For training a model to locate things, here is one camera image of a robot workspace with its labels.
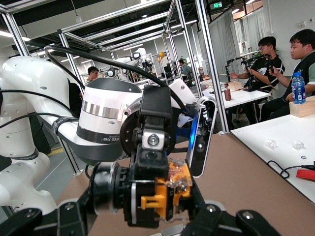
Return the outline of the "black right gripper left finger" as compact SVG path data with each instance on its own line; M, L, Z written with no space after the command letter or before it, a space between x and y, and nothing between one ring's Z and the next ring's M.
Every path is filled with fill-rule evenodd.
M96 219L92 188L77 200L61 204L51 213L38 208L23 209L0 224L2 236L86 236Z

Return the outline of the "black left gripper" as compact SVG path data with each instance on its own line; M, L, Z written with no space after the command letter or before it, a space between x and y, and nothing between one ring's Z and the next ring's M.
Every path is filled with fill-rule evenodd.
M142 96L134 101L137 127L132 140L136 148L131 153L129 167L135 177L167 177L168 138L166 132L172 123L169 87L145 85Z

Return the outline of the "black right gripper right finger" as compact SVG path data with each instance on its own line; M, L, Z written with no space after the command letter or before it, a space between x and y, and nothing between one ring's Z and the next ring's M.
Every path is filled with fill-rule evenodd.
M279 236L280 233L257 211L240 210L235 216L216 204L207 204L192 181L192 208L183 236Z

